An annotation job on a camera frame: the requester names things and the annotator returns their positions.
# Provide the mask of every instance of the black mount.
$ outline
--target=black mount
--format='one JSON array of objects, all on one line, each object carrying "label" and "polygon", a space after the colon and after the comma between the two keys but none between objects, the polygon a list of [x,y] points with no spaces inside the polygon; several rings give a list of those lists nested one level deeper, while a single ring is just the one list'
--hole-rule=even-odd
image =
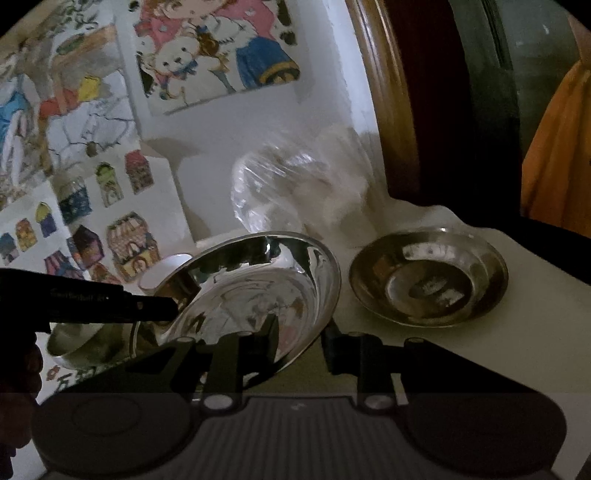
[{"label": "black mount", "polygon": [[[257,333],[227,335],[217,345],[177,339],[50,397],[34,417],[35,445],[49,469],[72,476],[120,478],[156,468],[205,430],[217,431],[214,419],[239,425],[255,411],[261,400],[242,398],[245,375],[270,371],[277,341],[276,316]],[[376,336],[343,335],[330,322],[322,347],[333,375],[358,378],[350,414],[356,411],[368,425],[372,418],[393,421],[406,442],[437,465],[485,478],[519,476],[550,469],[562,446],[566,422],[549,398],[427,340],[385,346]],[[406,405],[396,401],[392,373],[401,374]],[[333,404],[342,408],[343,397],[323,401],[330,411]],[[281,424],[276,415],[262,424],[256,423],[264,417],[256,418],[249,431],[262,429],[263,437],[274,421]],[[220,439],[228,433],[223,425]],[[386,442],[383,448],[392,447]]]}]

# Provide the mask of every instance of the small bowl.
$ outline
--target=small bowl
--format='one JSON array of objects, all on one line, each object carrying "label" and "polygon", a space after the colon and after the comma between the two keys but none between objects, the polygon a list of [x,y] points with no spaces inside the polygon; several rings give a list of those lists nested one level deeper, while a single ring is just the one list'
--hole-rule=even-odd
[{"label": "small bowl", "polygon": [[509,273],[488,242],[448,228],[394,233],[355,257],[349,281],[372,312],[402,325],[449,327],[490,311]]},{"label": "small bowl", "polygon": [[115,363],[130,356],[131,324],[58,323],[47,339],[47,353],[70,370]]}]

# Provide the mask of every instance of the shiny metal bowl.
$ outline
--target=shiny metal bowl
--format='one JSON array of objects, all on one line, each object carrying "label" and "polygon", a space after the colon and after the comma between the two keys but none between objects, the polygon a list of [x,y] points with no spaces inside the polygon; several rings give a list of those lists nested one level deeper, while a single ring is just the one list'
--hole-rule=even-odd
[{"label": "shiny metal bowl", "polygon": [[213,344],[228,333],[255,332],[275,313],[279,345],[273,371],[265,372],[272,374],[314,342],[332,317],[339,292],[339,265],[312,238],[266,232],[232,239],[160,284],[155,295],[173,298],[180,314],[172,323],[138,325],[133,354],[182,336]]},{"label": "shiny metal bowl", "polygon": [[70,370],[116,363],[129,356],[133,328],[117,323],[58,323],[51,329],[46,350],[58,365]]},{"label": "shiny metal bowl", "polygon": [[492,245],[448,228],[379,238],[355,257],[349,271],[365,307],[416,327],[449,327],[488,312],[508,279],[505,261]]}]

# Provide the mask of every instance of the screw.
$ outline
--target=screw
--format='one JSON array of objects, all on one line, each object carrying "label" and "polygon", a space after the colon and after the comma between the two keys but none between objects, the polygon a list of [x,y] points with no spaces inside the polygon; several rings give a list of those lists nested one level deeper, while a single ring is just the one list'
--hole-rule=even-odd
[{"label": "screw", "polygon": [[209,408],[209,410],[227,410],[229,409],[233,401],[227,395],[209,395],[203,402],[203,404]]},{"label": "screw", "polygon": [[365,399],[365,406],[372,410],[387,410],[393,405],[394,400],[387,395],[370,395]]}]

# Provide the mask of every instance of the clear plastic bag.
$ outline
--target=clear plastic bag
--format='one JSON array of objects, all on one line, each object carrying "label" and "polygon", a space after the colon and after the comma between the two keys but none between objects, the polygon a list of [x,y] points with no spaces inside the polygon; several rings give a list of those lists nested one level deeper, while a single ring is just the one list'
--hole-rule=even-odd
[{"label": "clear plastic bag", "polygon": [[299,232],[349,247],[378,236],[376,179],[351,128],[332,126],[310,142],[279,137],[237,160],[232,180],[235,215],[252,233]]}]

